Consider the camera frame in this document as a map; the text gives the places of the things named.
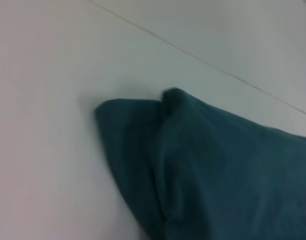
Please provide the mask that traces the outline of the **teal t-shirt with FREE print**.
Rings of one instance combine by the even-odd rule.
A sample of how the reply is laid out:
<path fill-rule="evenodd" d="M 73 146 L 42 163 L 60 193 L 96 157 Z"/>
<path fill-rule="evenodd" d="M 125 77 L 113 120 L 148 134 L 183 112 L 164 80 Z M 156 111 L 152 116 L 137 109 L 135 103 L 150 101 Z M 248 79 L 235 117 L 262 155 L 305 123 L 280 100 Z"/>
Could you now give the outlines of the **teal t-shirt with FREE print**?
<path fill-rule="evenodd" d="M 178 88 L 95 111 L 116 184 L 150 240 L 306 240 L 306 137 Z"/>

